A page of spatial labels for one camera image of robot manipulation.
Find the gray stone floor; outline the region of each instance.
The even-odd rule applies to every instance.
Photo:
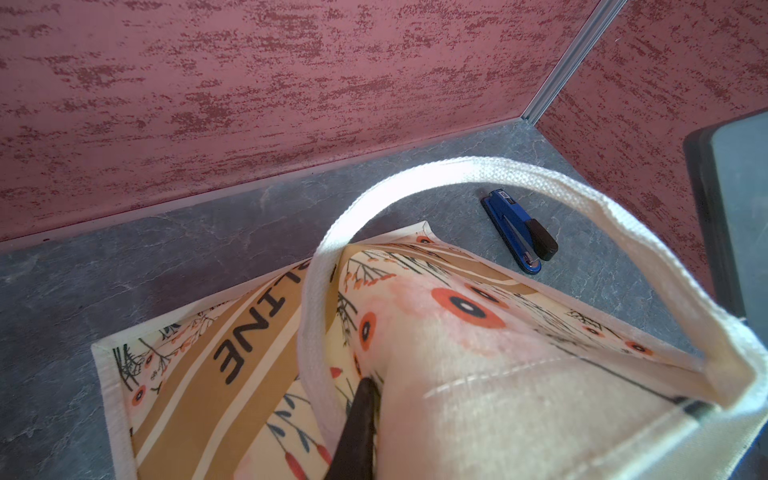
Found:
[[[583,181],[521,122],[0,257],[0,478],[113,478],[91,343],[308,257],[378,180],[470,154]],[[478,201],[497,187],[464,184],[409,197],[358,238],[429,220],[443,240],[519,271]],[[536,280],[692,351],[639,271],[589,220],[540,195],[507,191],[560,245]],[[757,460],[747,460],[740,478],[758,478]]]

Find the baseboard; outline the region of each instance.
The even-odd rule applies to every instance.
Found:
[[[463,135],[472,134],[477,131],[482,131],[488,128],[500,127],[506,124],[513,124],[520,121],[521,118],[511,118],[508,120],[497,121],[491,124],[479,125],[477,127],[471,127],[465,130],[452,132],[449,134],[438,135],[436,137],[429,137],[422,140],[414,141],[408,144],[399,145],[397,147],[389,147],[383,150],[374,151],[368,154],[357,155],[355,157],[349,157],[342,160],[329,162],[327,164],[318,165],[316,167],[303,168],[301,170],[295,170],[287,172],[285,174],[275,175],[273,177],[261,178],[244,184],[233,185],[232,187],[220,188],[217,190],[211,190],[203,194],[190,195],[189,197],[179,198],[177,200],[171,200],[163,202],[162,204],[150,205],[148,207],[137,208],[135,210],[129,210],[119,214],[108,215],[106,217],[100,217],[93,220],[87,220],[85,222],[73,223],[66,227],[59,227],[51,230],[46,230],[40,233],[33,233],[25,235],[23,237],[16,237],[10,240],[0,242],[0,254],[12,252],[14,250],[22,250],[35,245],[40,245],[47,242],[55,242],[64,240],[71,237],[76,237],[84,233],[89,233],[102,228],[112,227],[119,225],[120,223],[127,223],[140,218],[152,217],[154,215],[164,214],[172,210],[178,210],[180,208],[192,207],[193,205],[202,204],[218,198],[230,197],[232,195],[241,194],[244,192],[256,190],[259,188],[265,188],[273,184],[281,182],[296,180],[299,178],[309,177],[312,175],[321,174],[337,168],[347,167],[349,165],[360,164],[365,161],[372,160],[378,157],[386,157],[392,154],[399,154],[404,151],[412,150],[414,148],[427,147],[433,144],[450,140],[452,138],[461,137]]]

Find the orange flower print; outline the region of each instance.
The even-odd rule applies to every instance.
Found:
[[[596,329],[592,328],[591,326],[584,325],[584,326],[582,326],[582,328],[587,330],[589,333],[591,333],[594,336],[603,336],[603,337],[605,337],[605,335],[602,332],[597,331]]]
[[[357,353],[353,353],[352,358],[355,360],[355,370],[357,370],[357,374],[362,378],[362,370],[360,369],[360,361],[357,359]]]
[[[624,343],[626,343],[626,345],[629,348],[631,348],[631,349],[633,349],[633,350],[635,350],[637,352],[640,352],[643,355],[652,356],[654,354],[653,350],[649,349],[646,346],[642,346],[640,343],[635,343],[635,342],[631,342],[631,341],[630,342],[624,342]]]
[[[496,296],[491,295],[490,293],[486,292],[485,290],[478,288],[474,285],[470,285],[469,283],[465,283],[464,286],[469,288],[471,291],[477,293],[479,296],[483,297],[484,299],[488,300],[489,302],[493,302],[496,305],[500,306],[503,309],[508,309],[509,305],[499,300]]]
[[[330,465],[333,457],[331,456],[330,452],[328,452],[328,449],[320,444],[315,446],[317,447],[317,453],[319,453],[320,456],[323,457],[323,460],[325,460],[326,463]]]
[[[360,346],[363,352],[367,352],[373,341],[373,334],[376,332],[376,315],[373,312],[368,312],[362,316],[358,332],[360,334]]]
[[[293,476],[296,477],[297,480],[307,480],[306,473],[304,473],[304,469],[301,468],[301,465],[299,465],[299,462],[289,452],[286,452],[286,463],[288,464],[290,471],[293,472]]]
[[[184,343],[181,344],[181,352],[184,353],[184,350],[188,349],[190,345],[192,345],[192,337],[184,340]]]
[[[432,291],[432,298],[441,307],[472,325],[481,326],[486,329],[503,329],[506,327],[504,321],[498,318],[495,313],[483,308],[455,290],[435,288]]]
[[[139,387],[139,390],[136,390],[136,393],[134,394],[134,398],[131,399],[131,404],[133,406],[138,406],[141,403],[141,400],[144,399],[144,395],[147,393],[147,387],[142,385]]]

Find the tan stripe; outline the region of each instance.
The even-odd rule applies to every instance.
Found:
[[[214,455],[219,449],[221,441],[235,420],[237,420],[237,416],[243,411],[243,408],[245,408],[253,394],[259,389],[261,382],[270,373],[270,370],[286,349],[288,343],[290,343],[291,340],[296,342],[296,331],[299,329],[300,322],[301,314],[296,312],[285,327],[283,327],[283,331],[280,332],[270,348],[266,351],[264,357],[259,362],[259,365],[253,371],[245,385],[243,385],[243,388],[237,394],[237,397],[235,397],[235,400],[233,400],[227,407],[226,412],[221,416],[221,419],[216,424],[214,432],[208,439],[208,443],[205,445],[205,450],[203,450],[200,461],[197,463],[197,468],[195,469],[194,475],[192,475],[192,480],[203,480],[205,478],[205,475],[208,472],[208,467],[210,467],[210,463],[214,459]]]
[[[531,295],[533,293],[538,293],[536,290],[532,289],[528,285],[523,285],[522,283],[518,283],[517,285],[497,285],[496,288],[500,288],[506,292],[512,293],[513,295],[515,293],[520,295]]]
[[[333,317],[326,318],[326,333],[332,324]],[[294,336],[221,440],[205,475],[206,480],[232,478],[240,460],[298,374]]]
[[[233,313],[232,316],[225,321],[225,323],[222,325],[221,329],[219,329],[216,336],[213,339],[211,339],[211,341],[205,346],[205,349],[203,350],[203,352],[195,359],[189,371],[181,379],[181,382],[179,383],[179,387],[176,389],[176,391],[168,401],[168,406],[160,415],[160,418],[157,419],[157,424],[152,428],[152,431],[147,436],[147,441],[144,442],[144,445],[141,446],[141,449],[136,454],[137,465],[141,465],[141,463],[147,457],[147,454],[149,453],[149,451],[152,449],[152,447],[154,447],[154,443],[160,437],[160,434],[165,429],[165,425],[168,424],[168,420],[170,420],[171,416],[174,414],[174,410],[176,409],[176,406],[179,404],[179,401],[182,399],[182,397],[184,397],[184,393],[186,393],[187,387],[190,385],[190,383],[192,382],[192,379],[194,379],[195,375],[197,374],[197,370],[200,369],[200,366],[202,366],[203,363],[208,359],[208,356],[211,355],[214,348],[221,340],[221,337],[224,336],[224,334],[229,333],[230,327],[240,317],[240,314],[243,313],[243,311],[246,309],[246,307],[248,307],[251,304],[251,302],[255,301],[256,298],[259,298],[262,295],[263,291],[268,288],[268,286],[269,284],[263,285],[261,288],[254,290],[248,296],[248,299],[245,302],[243,302],[240,308],[237,309],[237,311]]]
[[[303,279],[306,270],[294,268],[291,272]],[[228,339],[243,357],[240,372],[232,383],[229,385],[225,383],[225,379],[235,366],[235,361],[231,360],[224,372],[220,371],[227,356],[227,349],[223,350],[218,359],[214,360],[214,355],[211,353],[203,361],[170,416],[165,429],[140,463],[139,474],[142,480],[189,479],[192,476],[198,459],[203,454],[221,416],[299,307],[301,286],[301,283],[283,278],[278,285],[272,286],[270,291],[276,300],[285,298],[285,303],[274,317],[269,317],[271,307],[266,301],[257,304],[257,299],[254,298],[232,324],[220,340],[220,344]],[[255,308],[263,318],[268,319],[270,325],[267,329],[243,332],[243,337],[252,346],[252,350],[248,353],[234,337],[233,330],[238,326],[254,322],[249,313],[250,307]]]
[[[165,410],[168,401],[178,388],[179,382],[184,377],[184,374],[187,373],[195,359],[203,352],[205,346],[216,335],[216,332],[218,332],[222,328],[222,325],[227,322],[227,319],[240,308],[240,305],[246,301],[250,294],[251,292],[243,295],[238,301],[225,310],[224,313],[219,315],[219,318],[209,326],[205,333],[189,348],[187,353],[179,360],[174,371],[163,381],[163,388],[160,390],[160,395],[157,396],[157,399],[152,405],[149,415],[147,415],[147,418],[141,423],[141,427],[134,430],[134,434],[131,437],[134,446],[134,454],[138,452],[144,442],[146,442],[149,432],[157,423],[157,419],[160,418],[163,410]]]

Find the black plastic part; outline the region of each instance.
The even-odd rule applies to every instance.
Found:
[[[373,380],[360,380],[325,480],[373,479],[373,416],[378,400],[379,390]]]
[[[558,243],[554,241],[552,235],[535,218],[525,222],[525,226],[528,227],[528,231],[531,233],[531,239],[533,240],[533,245],[531,246],[536,255],[542,260],[552,260],[552,257],[558,252]]]

